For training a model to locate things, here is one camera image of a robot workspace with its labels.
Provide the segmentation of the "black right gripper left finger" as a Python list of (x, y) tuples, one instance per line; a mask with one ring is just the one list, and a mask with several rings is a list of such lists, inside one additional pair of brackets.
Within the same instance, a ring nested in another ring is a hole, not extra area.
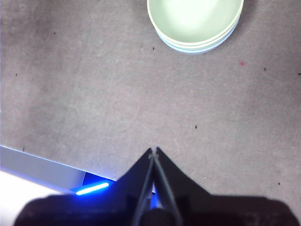
[(28, 202), (16, 226), (129, 226), (151, 192), (153, 151), (148, 149), (115, 183), (95, 192), (51, 195)]

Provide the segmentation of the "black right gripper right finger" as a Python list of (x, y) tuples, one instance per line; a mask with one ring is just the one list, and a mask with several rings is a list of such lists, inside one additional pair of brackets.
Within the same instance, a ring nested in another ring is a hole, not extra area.
[(162, 205), (178, 226), (295, 226), (297, 218), (278, 200), (262, 196), (215, 195), (187, 175), (160, 149), (154, 182)]

